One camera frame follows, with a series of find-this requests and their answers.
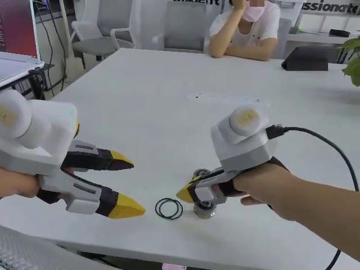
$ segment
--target laptop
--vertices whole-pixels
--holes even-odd
[[[296,47],[281,64],[287,71],[328,71],[329,63],[337,63],[339,51],[334,47]]]
[[[44,67],[32,0],[0,0],[0,87]]]

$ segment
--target green plant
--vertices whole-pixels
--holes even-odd
[[[348,51],[354,51],[354,53],[360,52],[360,38],[349,39],[344,42],[339,49],[347,49]],[[360,58],[353,58],[348,66],[343,69],[344,75],[350,76],[352,83],[356,86],[360,86]]]

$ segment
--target leaf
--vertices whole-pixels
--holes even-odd
[[[338,49],[347,48],[348,50],[353,50],[357,47],[360,47],[360,38],[352,38],[345,41]]]
[[[343,73],[347,76],[360,77],[360,58],[352,59],[348,66],[343,69]]]
[[[351,82],[352,82],[356,87],[359,87],[359,86],[360,86],[360,76],[352,76],[352,77],[351,77]]]

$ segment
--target small metal part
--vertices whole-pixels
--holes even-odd
[[[205,176],[207,174],[209,174],[211,171],[207,170],[207,169],[199,169],[199,170],[196,170],[194,173],[193,173],[193,178],[195,177],[199,177],[199,176]]]
[[[193,211],[201,219],[209,219],[215,215],[217,206],[211,202],[203,201],[194,205]]]

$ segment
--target black folder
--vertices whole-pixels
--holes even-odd
[[[334,47],[296,47],[281,64],[287,71],[328,71],[329,62],[336,62],[338,52]]]

